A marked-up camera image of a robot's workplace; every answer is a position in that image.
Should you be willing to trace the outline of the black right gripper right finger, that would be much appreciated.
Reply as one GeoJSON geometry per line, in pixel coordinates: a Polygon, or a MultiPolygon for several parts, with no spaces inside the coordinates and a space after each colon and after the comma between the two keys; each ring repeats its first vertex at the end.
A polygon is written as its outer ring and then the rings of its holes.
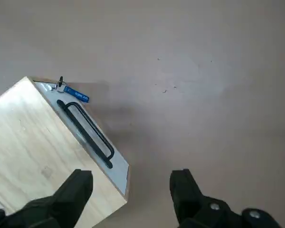
{"type": "Polygon", "coordinates": [[[281,227],[263,210],[247,208],[237,214],[226,202],[203,195],[188,169],[172,171],[170,193],[180,228],[281,227]]]}

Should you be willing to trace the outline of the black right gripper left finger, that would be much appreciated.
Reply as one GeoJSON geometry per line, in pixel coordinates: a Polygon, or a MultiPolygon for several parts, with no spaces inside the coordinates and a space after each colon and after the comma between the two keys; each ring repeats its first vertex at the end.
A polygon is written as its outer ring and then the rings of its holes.
{"type": "Polygon", "coordinates": [[[10,215],[0,209],[0,228],[74,228],[92,192],[92,172],[76,169],[53,195],[32,200],[10,215]]]}

